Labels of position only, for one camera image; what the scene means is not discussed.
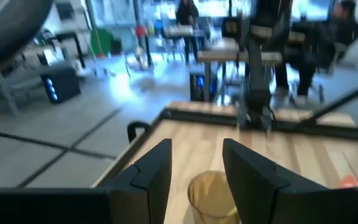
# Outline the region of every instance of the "glass wall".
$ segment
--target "glass wall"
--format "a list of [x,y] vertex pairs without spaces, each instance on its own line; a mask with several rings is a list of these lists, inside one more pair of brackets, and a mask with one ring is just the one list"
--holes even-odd
[[132,0],[92,0],[96,25],[135,24]]
[[[226,17],[228,15],[229,1],[227,0],[194,0],[201,17]],[[145,1],[143,12],[147,17],[161,19],[161,17],[175,18],[175,11],[179,1]]]
[[324,20],[329,17],[335,0],[293,0],[292,18],[300,19],[301,15],[307,16],[308,20]]

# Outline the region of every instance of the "red object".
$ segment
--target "red object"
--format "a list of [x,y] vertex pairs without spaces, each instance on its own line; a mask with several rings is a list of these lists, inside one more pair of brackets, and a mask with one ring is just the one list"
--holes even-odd
[[345,178],[342,179],[340,188],[346,189],[346,188],[352,188],[357,187],[357,181],[352,175],[347,175]]
[[136,36],[138,36],[138,37],[144,37],[144,36],[146,36],[146,35],[147,35],[146,27],[144,27],[144,26],[136,27],[136,29],[135,29],[135,34],[136,34]]

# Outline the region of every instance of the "wooden tabletop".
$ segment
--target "wooden tabletop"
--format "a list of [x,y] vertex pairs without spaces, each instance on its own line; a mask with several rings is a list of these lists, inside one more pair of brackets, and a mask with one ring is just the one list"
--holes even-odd
[[[251,26],[251,33],[257,37],[268,39],[272,36],[273,29],[262,26]],[[288,41],[292,43],[303,43],[305,41],[305,34],[299,32],[290,32]]]
[[[172,103],[169,107],[216,114],[236,114],[236,109],[209,103]],[[278,110],[280,119],[299,120],[307,111]],[[321,123],[353,126],[349,115],[328,114]],[[162,121],[128,166],[165,138],[172,139],[172,182],[165,223],[193,223],[187,197],[190,180],[207,170],[224,170],[223,139],[231,138],[297,174],[330,188],[352,175],[358,182],[358,142],[300,134],[240,131],[229,126]]]
[[171,26],[164,29],[166,37],[191,37],[205,35],[203,30],[194,29],[193,26]]
[[[238,45],[234,39],[223,38],[215,42],[208,50],[198,52],[198,61],[200,62],[227,62],[237,60]],[[282,62],[282,55],[279,52],[262,52],[262,61],[269,64]],[[239,53],[239,60],[248,62],[247,52]]]

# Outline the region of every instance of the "black cable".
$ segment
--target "black cable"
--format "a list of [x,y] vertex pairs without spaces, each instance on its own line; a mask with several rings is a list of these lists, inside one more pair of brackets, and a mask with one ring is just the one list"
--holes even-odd
[[237,75],[239,76],[239,70],[240,70],[240,51],[237,52],[236,55],[236,68],[237,68]]
[[274,111],[273,111],[272,108],[269,107],[269,106],[267,106],[267,109],[268,109],[268,110],[270,111],[270,113],[272,114],[273,121],[275,121],[275,120],[276,120],[276,115],[275,115]]

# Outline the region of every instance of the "floor tile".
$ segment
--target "floor tile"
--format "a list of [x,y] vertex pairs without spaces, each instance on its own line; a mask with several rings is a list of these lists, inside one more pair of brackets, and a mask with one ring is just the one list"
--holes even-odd
[[15,187],[60,153],[58,149],[0,138],[0,187]]
[[70,146],[126,101],[128,96],[118,92],[111,79],[86,84],[80,96],[60,105],[51,105],[45,98],[29,102],[20,107],[16,118],[0,114],[0,132]]
[[69,153],[27,187],[90,187],[111,163]]
[[144,96],[132,100],[121,113],[85,139],[78,148],[118,156],[128,145],[127,125],[132,121],[151,123],[172,101],[189,101],[186,68],[157,77],[153,88]]

